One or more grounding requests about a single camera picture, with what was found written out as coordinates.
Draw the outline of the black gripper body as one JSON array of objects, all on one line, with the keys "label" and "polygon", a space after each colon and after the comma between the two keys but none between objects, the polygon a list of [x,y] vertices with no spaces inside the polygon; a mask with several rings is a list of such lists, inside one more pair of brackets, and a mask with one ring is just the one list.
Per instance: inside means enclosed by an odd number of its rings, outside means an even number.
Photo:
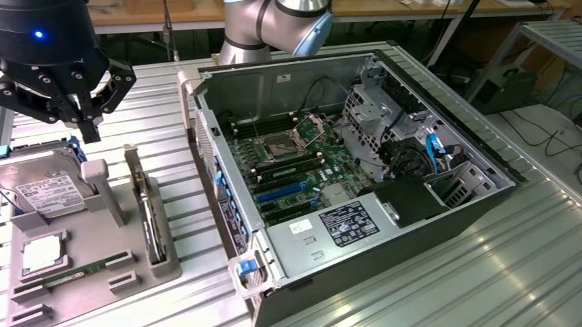
[{"label": "black gripper body", "polygon": [[109,66],[85,1],[1,2],[1,96],[91,93]]}]

